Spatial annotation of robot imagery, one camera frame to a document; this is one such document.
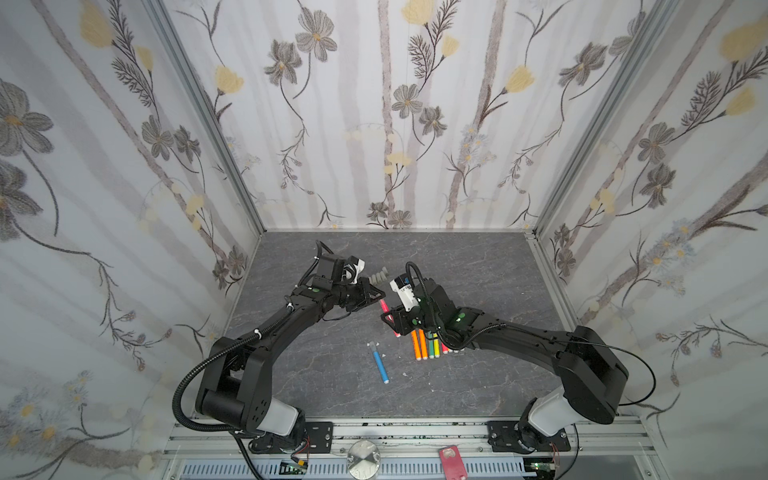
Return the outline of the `light blue marker pen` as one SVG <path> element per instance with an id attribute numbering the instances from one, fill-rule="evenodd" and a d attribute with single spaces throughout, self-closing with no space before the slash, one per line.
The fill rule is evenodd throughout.
<path id="1" fill-rule="evenodd" d="M 390 382 L 390 379 L 389 379 L 388 373 L 386 371 L 386 368 L 384 366 L 382 356 L 381 356 L 380 352 L 378 351 L 378 345 L 375 342 L 369 342 L 368 343 L 368 347 L 372 351 L 372 355 L 373 355 L 373 358 L 374 358 L 374 361 L 375 361 L 377 370 L 378 370 L 378 372 L 380 374 L 382 382 L 384 384 L 388 384 Z"/>

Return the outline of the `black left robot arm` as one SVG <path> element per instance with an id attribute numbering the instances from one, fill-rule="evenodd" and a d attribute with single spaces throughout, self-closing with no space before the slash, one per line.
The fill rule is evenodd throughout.
<path id="1" fill-rule="evenodd" d="M 355 256 L 320 255 L 309 278 L 294 287 L 285 306 L 250 334 L 222 338 L 202 370 L 195 411 L 216 420 L 216 428 L 288 437 L 301 430 L 301 412 L 273 398 L 273 365 L 305 330 L 338 307 L 347 313 L 378 303 L 385 293 L 362 275 Z"/>

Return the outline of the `teal green marker pen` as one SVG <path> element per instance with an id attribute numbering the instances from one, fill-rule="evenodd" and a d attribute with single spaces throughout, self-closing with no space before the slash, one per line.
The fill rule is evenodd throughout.
<path id="1" fill-rule="evenodd" d="M 426 335 L 428 358 L 433 359 L 435 357 L 433 338 L 429 333 L 426 333 L 425 335 Z"/>

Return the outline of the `dark orange marker pen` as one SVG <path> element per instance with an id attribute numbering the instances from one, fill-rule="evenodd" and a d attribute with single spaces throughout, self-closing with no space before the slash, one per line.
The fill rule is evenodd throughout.
<path id="1" fill-rule="evenodd" d="M 417 361 L 420 361 L 422 359 L 422 354 L 421 354 L 421 347 L 420 347 L 418 332 L 416 330 L 413 330 L 410 333 L 410 338 L 411 338 L 411 341 L 412 341 L 414 358 Z"/>

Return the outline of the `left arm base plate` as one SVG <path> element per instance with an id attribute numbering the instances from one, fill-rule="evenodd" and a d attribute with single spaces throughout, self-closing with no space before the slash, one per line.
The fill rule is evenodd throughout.
<path id="1" fill-rule="evenodd" d="M 332 422 L 310 421 L 297 425 L 288 436 L 259 434 L 249 441 L 247 448 L 252 454 L 328 454 L 332 447 L 333 433 Z"/>

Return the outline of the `lime green marker pen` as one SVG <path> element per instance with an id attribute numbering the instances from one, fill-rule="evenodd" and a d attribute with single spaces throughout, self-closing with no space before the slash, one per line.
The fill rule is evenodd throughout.
<path id="1" fill-rule="evenodd" d="M 433 357 L 439 358 L 441 355 L 441 347 L 437 337 L 432 339 L 432 350 L 433 350 Z"/>

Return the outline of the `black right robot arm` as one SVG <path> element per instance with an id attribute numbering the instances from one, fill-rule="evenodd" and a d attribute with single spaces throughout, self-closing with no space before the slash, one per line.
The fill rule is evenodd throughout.
<path id="1" fill-rule="evenodd" d="M 450 350 L 490 350 L 527 361 L 554 374 L 560 386 L 532 400 L 518 430 L 529 437 L 555 437 L 564 427 L 615 420 L 629 372 L 611 348 L 588 327 L 573 331 L 540 329 L 494 317 L 477 308 L 459 307 L 442 286 L 428 279 L 415 286 L 393 280 L 401 304 L 382 315 L 393 331 L 416 328 Z"/>

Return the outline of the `red marker pen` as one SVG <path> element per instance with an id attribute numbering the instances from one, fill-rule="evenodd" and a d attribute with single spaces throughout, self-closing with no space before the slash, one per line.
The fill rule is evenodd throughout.
<path id="1" fill-rule="evenodd" d="M 381 319 L 382 321 L 394 332 L 394 335 L 399 338 L 401 334 L 396 329 L 396 322 L 394 317 L 391 315 L 391 310 L 386 303 L 384 299 L 379 300 L 379 305 L 382 310 Z"/>

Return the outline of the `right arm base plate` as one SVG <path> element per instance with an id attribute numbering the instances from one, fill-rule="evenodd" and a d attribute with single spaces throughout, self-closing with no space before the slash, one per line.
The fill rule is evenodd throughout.
<path id="1" fill-rule="evenodd" d="M 496 453 L 513 452 L 521 455 L 533 453 L 570 452 L 570 441 L 564 429 L 546 436 L 521 421 L 488 421 L 487 441 Z"/>

